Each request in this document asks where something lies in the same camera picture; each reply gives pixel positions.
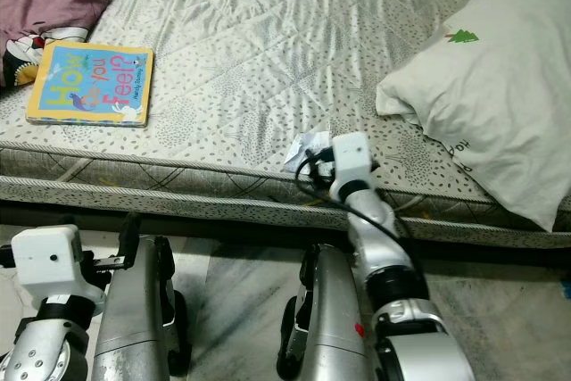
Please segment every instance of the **white pillow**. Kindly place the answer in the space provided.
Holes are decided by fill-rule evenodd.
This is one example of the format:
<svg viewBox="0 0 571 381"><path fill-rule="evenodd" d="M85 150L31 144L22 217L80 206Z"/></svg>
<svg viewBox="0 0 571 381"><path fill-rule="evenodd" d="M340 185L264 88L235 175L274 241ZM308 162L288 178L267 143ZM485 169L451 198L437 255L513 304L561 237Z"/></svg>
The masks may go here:
<svg viewBox="0 0 571 381"><path fill-rule="evenodd" d="M571 0L469 0L378 85L377 111L551 231L571 191Z"/></svg>

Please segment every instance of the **gray tile floor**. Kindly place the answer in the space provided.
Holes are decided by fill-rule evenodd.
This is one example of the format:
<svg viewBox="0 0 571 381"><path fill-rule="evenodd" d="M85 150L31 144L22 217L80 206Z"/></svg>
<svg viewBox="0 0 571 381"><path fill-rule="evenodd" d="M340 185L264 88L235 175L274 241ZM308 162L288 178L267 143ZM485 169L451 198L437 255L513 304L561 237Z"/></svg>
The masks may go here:
<svg viewBox="0 0 571 381"><path fill-rule="evenodd" d="M21 230L0 226L0 243ZM82 233L96 256L115 234ZM279 325L297 292L302 252L172 237L175 287L186 297L194 344L188 380L278 380ZM426 261L433 300L457 335L478 381L571 379L571 301L560 271ZM0 269L0 353L21 317L33 315L13 269ZM100 317L89 329L93 356Z"/></svg>

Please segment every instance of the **bed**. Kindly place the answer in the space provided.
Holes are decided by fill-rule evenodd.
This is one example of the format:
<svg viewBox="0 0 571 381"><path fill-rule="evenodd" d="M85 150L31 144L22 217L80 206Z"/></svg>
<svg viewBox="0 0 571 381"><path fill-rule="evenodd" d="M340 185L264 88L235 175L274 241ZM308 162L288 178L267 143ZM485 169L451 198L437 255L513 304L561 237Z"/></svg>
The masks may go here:
<svg viewBox="0 0 571 381"><path fill-rule="evenodd" d="M502 209L439 143L375 110L376 85L465 0L111 0L90 42L156 56L146 128L37 126L0 97L0 198L346 228L283 172L300 133L365 131L387 201L419 238L571 245Z"/></svg>

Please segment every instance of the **black cable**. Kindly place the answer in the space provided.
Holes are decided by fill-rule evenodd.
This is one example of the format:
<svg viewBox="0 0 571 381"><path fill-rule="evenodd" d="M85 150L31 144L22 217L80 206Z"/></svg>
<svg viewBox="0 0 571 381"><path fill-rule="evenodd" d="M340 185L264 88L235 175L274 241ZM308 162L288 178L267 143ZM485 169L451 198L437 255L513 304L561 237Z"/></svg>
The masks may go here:
<svg viewBox="0 0 571 381"><path fill-rule="evenodd" d="M409 235L408 240L410 240L410 245L405 245L401 239L399 239L398 236L396 236L392 231L390 231L389 229L385 228L383 225L381 225L378 222L375 222L374 220L372 220L369 216L361 213L358 210L353 209L351 206L345 204L345 203L340 203L338 201L335 201L332 198L329 198L328 196L325 195L321 195L315 191L313 191L312 189L308 189L305 186L302 186L302 182L300 181L299 177L300 174L302 173L303 167L305 167L307 164L309 164L310 162L316 162L318 160L320 160L320 156L319 153L317 155L313 155L313 156L308 156L305 160L302 161L302 163L299 165L299 167L297 168L297 170L295 171L295 176L294 176L294 183L297 186L297 188L302 191L303 193L312 196L313 198L317 198L320 199L321 201L325 202L325 203L329 203L331 205L334 205L336 208L341 209L343 211L347 211L349 213L354 214L355 216L357 216L358 218L361 218L363 220L365 220L367 223L369 223L370 225L372 225L373 227L375 227L376 229L378 229L379 231L381 231L383 234L385 234L386 236L388 236L389 238L391 238L397 245L400 246L400 248L409 256L410 258L410 262L412 263L412 266L414 268L414 270L416 271L419 279L421 280L421 282L423 283L423 287L426 289L426 291L428 291L428 284L426 283L426 278L424 275L424 270L422 270L422 266L420 265L420 262L418 260L418 257L416 255L416 252L414 251L414 246L412 245L412 235L410 234L410 229L408 228L408 226L405 226L404 222L402 221L402 219L400 219L396 213L395 213L395 218L398 219L398 221L400 221L402 227L404 228L405 232L407 233L407 235Z"/></svg>

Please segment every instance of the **blue book cover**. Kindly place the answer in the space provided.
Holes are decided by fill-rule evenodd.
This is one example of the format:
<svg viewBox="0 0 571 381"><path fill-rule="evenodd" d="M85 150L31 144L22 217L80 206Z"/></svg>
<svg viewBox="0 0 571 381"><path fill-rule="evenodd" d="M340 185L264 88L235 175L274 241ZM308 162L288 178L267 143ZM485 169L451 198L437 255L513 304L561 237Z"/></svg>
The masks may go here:
<svg viewBox="0 0 571 381"><path fill-rule="evenodd" d="M46 46L26 119L144 127L153 51L55 41Z"/></svg>

